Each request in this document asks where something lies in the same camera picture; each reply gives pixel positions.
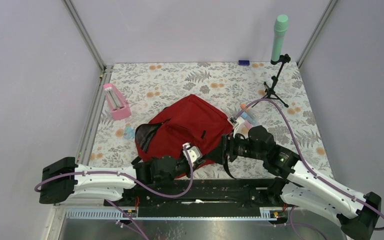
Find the red backpack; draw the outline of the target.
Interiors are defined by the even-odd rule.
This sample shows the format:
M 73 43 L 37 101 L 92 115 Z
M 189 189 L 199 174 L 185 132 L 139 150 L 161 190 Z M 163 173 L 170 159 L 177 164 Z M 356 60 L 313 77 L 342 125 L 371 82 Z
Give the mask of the red backpack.
M 131 162 L 149 162 L 163 156 L 179 159 L 183 144 L 197 146 L 204 156 L 203 164 L 211 164 L 214 150 L 223 134 L 231 132 L 232 124 L 221 110 L 191 94 L 164 108 L 148 123 L 136 128 L 134 142 L 138 156 Z

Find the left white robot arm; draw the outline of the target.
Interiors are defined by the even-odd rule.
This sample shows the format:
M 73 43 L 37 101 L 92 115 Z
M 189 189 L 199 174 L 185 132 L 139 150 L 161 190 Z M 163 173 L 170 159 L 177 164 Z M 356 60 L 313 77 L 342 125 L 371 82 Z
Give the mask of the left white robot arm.
M 140 186 L 163 198 L 179 198 L 192 187 L 194 168 L 204 161 L 197 146 L 185 143 L 182 157 L 165 155 L 134 166 L 109 168 L 78 164 L 75 157 L 64 157 L 42 169 L 41 182 L 34 187 L 41 204 L 59 204 L 70 199 L 104 199 L 119 201 L 128 206 L 135 200 L 132 190 Z M 190 178 L 180 193 L 163 193 L 151 188 L 152 184 L 173 181 L 186 175 Z

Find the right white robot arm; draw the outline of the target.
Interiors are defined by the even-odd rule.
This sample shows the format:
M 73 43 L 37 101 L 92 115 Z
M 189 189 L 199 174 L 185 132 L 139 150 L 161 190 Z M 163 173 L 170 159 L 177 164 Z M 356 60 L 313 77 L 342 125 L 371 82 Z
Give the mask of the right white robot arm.
M 252 127 L 247 137 L 233 132 L 222 135 L 209 153 L 211 160 L 222 165 L 237 157 L 262 161 L 276 177 L 266 193 L 271 205 L 286 203 L 307 209 L 339 226 L 353 240 L 372 237 L 382 206 L 382 198 L 375 192 L 362 193 L 325 176 L 296 152 L 277 144 L 261 125 Z

